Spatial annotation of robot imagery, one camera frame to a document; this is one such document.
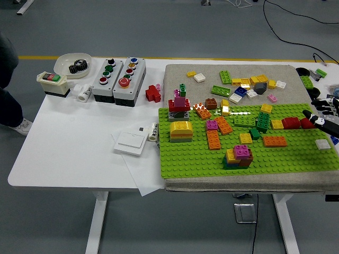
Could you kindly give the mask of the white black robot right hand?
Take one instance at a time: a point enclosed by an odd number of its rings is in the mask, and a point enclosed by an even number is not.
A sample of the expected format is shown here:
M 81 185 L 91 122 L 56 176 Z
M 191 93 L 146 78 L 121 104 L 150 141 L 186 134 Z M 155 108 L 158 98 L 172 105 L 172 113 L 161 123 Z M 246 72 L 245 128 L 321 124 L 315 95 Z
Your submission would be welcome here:
M 311 104 L 323 115 L 338 116 L 338 99 L 335 97 L 315 99 Z M 309 110 L 303 110 L 304 116 L 318 129 L 338 138 L 338 124 L 323 117 L 317 116 Z

